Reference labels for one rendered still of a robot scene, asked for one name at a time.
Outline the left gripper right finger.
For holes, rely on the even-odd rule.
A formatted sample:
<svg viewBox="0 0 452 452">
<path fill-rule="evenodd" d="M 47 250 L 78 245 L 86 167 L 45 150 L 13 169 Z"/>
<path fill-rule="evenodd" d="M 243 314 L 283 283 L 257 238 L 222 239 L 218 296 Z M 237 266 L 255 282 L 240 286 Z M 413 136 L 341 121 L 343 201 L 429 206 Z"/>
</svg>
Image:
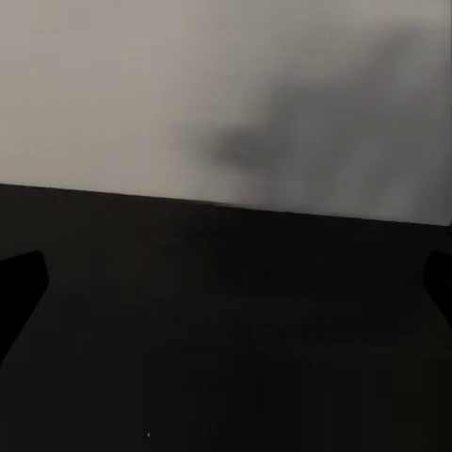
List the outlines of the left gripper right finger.
<svg viewBox="0 0 452 452">
<path fill-rule="evenodd" d="M 424 267 L 422 283 L 452 327 L 452 254 L 432 250 Z"/>
</svg>

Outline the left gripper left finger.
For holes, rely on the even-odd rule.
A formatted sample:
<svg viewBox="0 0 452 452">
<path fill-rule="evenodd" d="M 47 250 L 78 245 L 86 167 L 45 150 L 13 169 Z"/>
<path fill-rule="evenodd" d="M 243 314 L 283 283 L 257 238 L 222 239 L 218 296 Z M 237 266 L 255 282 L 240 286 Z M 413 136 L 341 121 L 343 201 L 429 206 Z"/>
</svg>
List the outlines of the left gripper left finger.
<svg viewBox="0 0 452 452">
<path fill-rule="evenodd" d="M 49 285 L 40 250 L 0 261 L 0 363 Z"/>
</svg>

